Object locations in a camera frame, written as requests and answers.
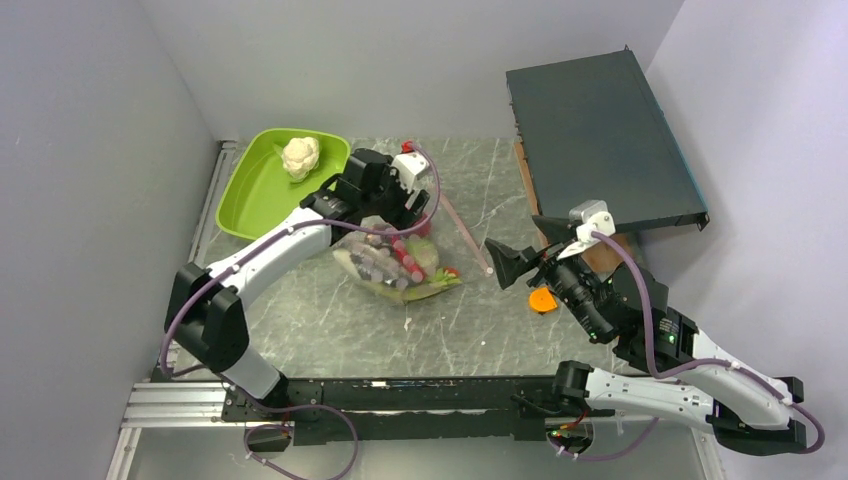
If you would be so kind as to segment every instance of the gray wall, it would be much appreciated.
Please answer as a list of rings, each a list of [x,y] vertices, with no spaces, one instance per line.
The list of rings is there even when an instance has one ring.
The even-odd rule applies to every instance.
[[[846,52],[845,2],[688,0],[648,69],[712,216],[646,236],[654,273],[727,350],[804,380],[827,427],[812,456],[723,450],[733,479],[848,469]]]
[[[216,146],[135,1],[0,16],[0,477],[103,478]]]
[[[683,0],[142,0],[218,139],[511,136],[504,72],[620,50],[643,68]]]

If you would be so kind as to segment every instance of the toy cauliflower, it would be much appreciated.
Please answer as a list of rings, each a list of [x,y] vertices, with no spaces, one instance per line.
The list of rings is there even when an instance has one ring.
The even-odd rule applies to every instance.
[[[277,147],[277,153],[283,159],[283,168],[289,172],[295,182],[300,182],[316,166],[321,153],[318,139],[313,137],[292,138],[283,149]]]

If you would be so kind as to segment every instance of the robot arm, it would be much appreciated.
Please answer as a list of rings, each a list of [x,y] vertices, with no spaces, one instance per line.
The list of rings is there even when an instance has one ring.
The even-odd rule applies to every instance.
[[[347,234],[345,225],[379,215],[395,228],[412,227],[430,198],[418,187],[427,167],[424,157],[408,148],[395,157],[356,150],[341,175],[305,198],[272,231],[208,269],[193,263],[180,269],[166,331],[173,330],[183,348],[262,405],[287,406],[288,379],[250,346],[244,312],[283,274]],[[186,304],[190,309],[173,326]]]
[[[615,232],[604,202],[587,202],[572,210],[568,220],[538,216],[533,220],[551,247],[519,252],[486,240],[501,288],[535,270],[527,284],[547,285],[574,314],[590,342],[606,344],[617,339],[613,351],[630,366],[656,373],[648,364],[651,355],[656,370],[674,372],[673,377],[631,378],[579,362],[562,362],[554,386],[558,400],[584,410],[615,408],[674,420],[712,431],[725,447],[750,455],[806,448],[804,424],[792,418],[790,409],[803,401],[802,383],[793,377],[765,376],[722,350],[691,319],[668,307],[668,287],[636,267],[644,279],[653,318],[653,351],[646,351],[643,303],[629,268],[622,264],[601,281],[578,256],[598,243],[593,232]],[[661,381],[664,378],[678,383]],[[791,401],[781,402],[777,395]]]

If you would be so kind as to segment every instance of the green tray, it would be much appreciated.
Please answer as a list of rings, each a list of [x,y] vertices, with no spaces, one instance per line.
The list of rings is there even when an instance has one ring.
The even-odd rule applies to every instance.
[[[318,166],[300,183],[292,181],[274,145],[285,147],[295,137],[315,137],[321,146]],[[304,197],[333,174],[341,173],[350,156],[347,140],[329,133],[273,128],[247,146],[218,204],[215,220],[221,230],[256,240],[279,225]]]

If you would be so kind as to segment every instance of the clear plastic bag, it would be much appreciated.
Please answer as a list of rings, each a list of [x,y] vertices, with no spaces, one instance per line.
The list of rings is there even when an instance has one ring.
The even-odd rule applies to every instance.
[[[359,284],[398,303],[432,297],[462,283],[456,270],[439,266],[436,245],[417,235],[354,233],[336,245],[333,256]]]

